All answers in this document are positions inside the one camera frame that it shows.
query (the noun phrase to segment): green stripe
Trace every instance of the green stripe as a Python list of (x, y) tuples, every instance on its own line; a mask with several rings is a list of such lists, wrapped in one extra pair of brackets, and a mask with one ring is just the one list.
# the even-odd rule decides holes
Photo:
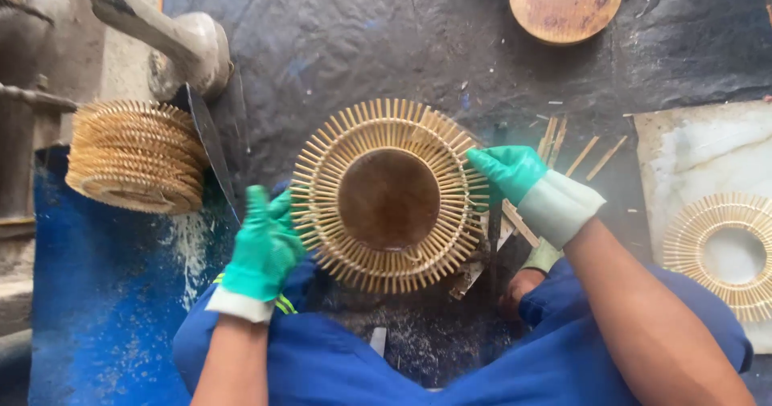
[(289, 311), (287, 311), (287, 309), (284, 307), (284, 304), (283, 304), (282, 302), (280, 302), (278, 299), (276, 300), (276, 306), (278, 306), (278, 307), (279, 307), (279, 309), (280, 309), (280, 310), (282, 310), (282, 312), (284, 312), (285, 314), (289, 314), (289, 313), (290, 313), (290, 312), (289, 312)]
[(289, 308), (293, 314), (297, 314), (297, 311), (295, 311), (295, 307), (292, 305), (292, 302), (290, 302), (289, 299), (287, 299), (284, 295), (279, 295), (278, 298), (276, 298), (276, 301), (281, 301), (287, 308)]

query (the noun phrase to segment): gloved hand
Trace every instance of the gloved hand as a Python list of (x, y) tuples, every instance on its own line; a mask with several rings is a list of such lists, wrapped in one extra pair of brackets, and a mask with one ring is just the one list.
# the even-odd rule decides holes
[(206, 309), (263, 322), (270, 320), (286, 276), (306, 251), (292, 228), (288, 191), (268, 204), (265, 189), (250, 186), (246, 202), (231, 262)]
[(606, 202), (590, 187), (547, 169), (529, 146), (470, 149), (466, 157), (517, 207), (531, 231), (557, 249)]

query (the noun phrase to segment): forearm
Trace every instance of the forearm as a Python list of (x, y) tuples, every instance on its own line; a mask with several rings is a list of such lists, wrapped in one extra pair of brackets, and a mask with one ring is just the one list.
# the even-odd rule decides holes
[(268, 404), (268, 326), (220, 314), (193, 406)]
[(564, 250), (614, 363), (642, 404), (754, 404), (702, 321), (597, 218)]

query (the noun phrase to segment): brown wooden disc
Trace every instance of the brown wooden disc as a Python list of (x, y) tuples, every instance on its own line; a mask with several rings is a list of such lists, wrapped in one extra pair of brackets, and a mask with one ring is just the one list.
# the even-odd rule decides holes
[(573, 45), (606, 27), (622, 0), (509, 0), (529, 34), (551, 45)]
[(439, 195), (439, 184), (422, 160), (381, 148), (361, 155), (346, 170), (338, 205), (353, 238), (377, 251), (400, 251), (429, 235)]

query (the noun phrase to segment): blue painted surface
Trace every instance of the blue painted surface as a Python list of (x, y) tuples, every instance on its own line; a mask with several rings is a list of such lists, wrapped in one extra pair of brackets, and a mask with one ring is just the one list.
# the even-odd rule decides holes
[(237, 225), (225, 198), (208, 175), (199, 213), (110, 207), (64, 183), (66, 153), (35, 167), (29, 404), (187, 404), (171, 340), (230, 257)]

